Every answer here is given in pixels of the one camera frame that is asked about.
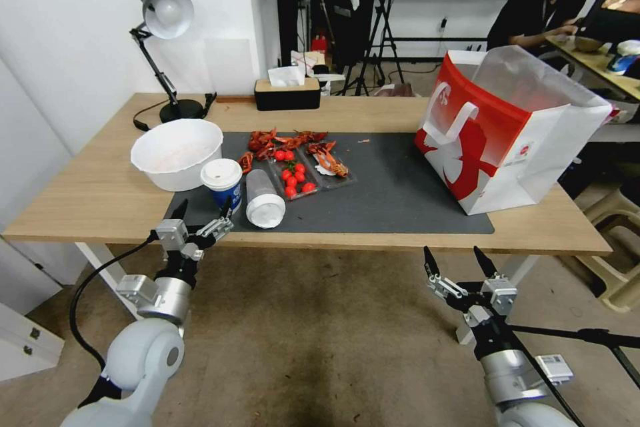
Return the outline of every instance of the tissue box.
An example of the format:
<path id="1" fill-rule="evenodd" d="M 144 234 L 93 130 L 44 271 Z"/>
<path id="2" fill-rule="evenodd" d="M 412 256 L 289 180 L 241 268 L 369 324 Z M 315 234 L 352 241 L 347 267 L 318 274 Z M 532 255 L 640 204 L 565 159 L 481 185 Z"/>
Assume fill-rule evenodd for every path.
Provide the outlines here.
<path id="1" fill-rule="evenodd" d="M 304 85 L 273 87 L 268 79 L 255 83 L 255 104 L 258 110 L 306 110 L 320 106 L 320 84 L 315 78 L 305 78 Z"/>

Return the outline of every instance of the gray desk mat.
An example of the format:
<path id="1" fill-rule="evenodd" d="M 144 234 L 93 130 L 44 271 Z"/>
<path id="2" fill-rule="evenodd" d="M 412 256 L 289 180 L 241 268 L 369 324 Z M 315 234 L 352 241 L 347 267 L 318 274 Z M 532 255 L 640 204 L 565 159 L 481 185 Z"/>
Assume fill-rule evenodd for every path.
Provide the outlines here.
<path id="1" fill-rule="evenodd" d="M 238 159 L 247 151 L 249 134 L 225 132 L 223 157 Z M 357 182 L 287 201 L 287 213 L 276 232 L 366 234 L 492 234 L 485 215 L 468 216 L 413 145 L 412 133 L 330 133 L 336 151 Z M 358 143 L 369 139 L 369 142 Z M 266 161 L 253 168 L 269 172 Z M 233 214 L 236 232 L 264 232 L 245 215 L 247 192 Z M 165 218 L 189 200 L 189 230 L 207 224 L 219 208 L 206 187 L 176 192 Z"/>

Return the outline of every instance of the lamp base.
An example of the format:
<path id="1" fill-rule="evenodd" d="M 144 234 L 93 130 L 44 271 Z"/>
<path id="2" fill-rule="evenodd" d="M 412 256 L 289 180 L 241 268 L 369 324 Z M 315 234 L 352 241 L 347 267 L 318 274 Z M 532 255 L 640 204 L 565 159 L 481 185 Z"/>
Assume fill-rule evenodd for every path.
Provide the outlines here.
<path id="1" fill-rule="evenodd" d="M 162 107 L 160 110 L 160 120 L 162 123 L 178 120 L 181 118 L 202 118 L 205 109 L 200 102 L 189 99 L 178 100 L 178 105 L 173 106 L 170 103 Z"/>

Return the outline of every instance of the cooked crayfish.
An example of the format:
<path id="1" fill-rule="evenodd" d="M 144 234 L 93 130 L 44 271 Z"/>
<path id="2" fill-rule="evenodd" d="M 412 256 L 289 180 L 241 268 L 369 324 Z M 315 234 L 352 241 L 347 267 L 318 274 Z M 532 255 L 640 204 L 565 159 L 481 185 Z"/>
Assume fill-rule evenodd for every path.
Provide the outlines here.
<path id="1" fill-rule="evenodd" d="M 249 138 L 249 150 L 255 152 L 255 158 L 264 160 L 273 157 L 275 144 L 272 142 L 278 133 L 277 129 L 271 131 L 254 130 Z"/>
<path id="2" fill-rule="evenodd" d="M 313 155 L 326 170 L 332 171 L 339 177 L 346 177 L 349 175 L 349 168 L 345 164 L 338 162 L 329 153 L 334 146 L 335 140 L 328 143 L 310 143 L 307 145 L 307 153 Z"/>
<path id="3" fill-rule="evenodd" d="M 274 137 L 278 142 L 282 143 L 282 148 L 286 150 L 294 150 L 301 145 L 305 145 L 309 142 L 319 142 L 327 136 L 328 132 L 312 132 L 311 130 L 305 130 L 302 132 L 295 131 L 297 134 L 295 137 Z"/>
<path id="4" fill-rule="evenodd" d="M 238 163 L 242 167 L 242 173 L 249 173 L 253 164 L 253 154 L 251 152 L 245 152 Z"/>

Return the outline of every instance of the bag handle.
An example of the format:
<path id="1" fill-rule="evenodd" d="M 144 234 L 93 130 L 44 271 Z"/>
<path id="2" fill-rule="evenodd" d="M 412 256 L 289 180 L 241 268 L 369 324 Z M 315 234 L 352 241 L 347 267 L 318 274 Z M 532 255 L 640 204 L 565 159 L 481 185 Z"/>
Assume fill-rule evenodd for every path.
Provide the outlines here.
<path id="1" fill-rule="evenodd" d="M 429 99 L 427 113 L 425 114 L 425 121 L 422 125 L 422 130 L 427 132 L 427 135 L 433 138 L 440 145 L 446 145 L 454 142 L 458 138 L 458 135 L 460 135 L 460 131 L 462 130 L 462 127 L 464 127 L 467 119 L 475 118 L 478 114 L 478 107 L 468 101 L 458 111 L 458 114 L 455 116 L 455 119 L 451 123 L 449 129 L 446 132 L 441 132 L 440 129 L 431 121 L 431 116 L 435 102 L 441 94 L 446 93 L 446 89 L 449 89 L 449 92 L 451 91 L 451 87 L 447 82 L 441 82 L 435 88 L 431 98 Z"/>

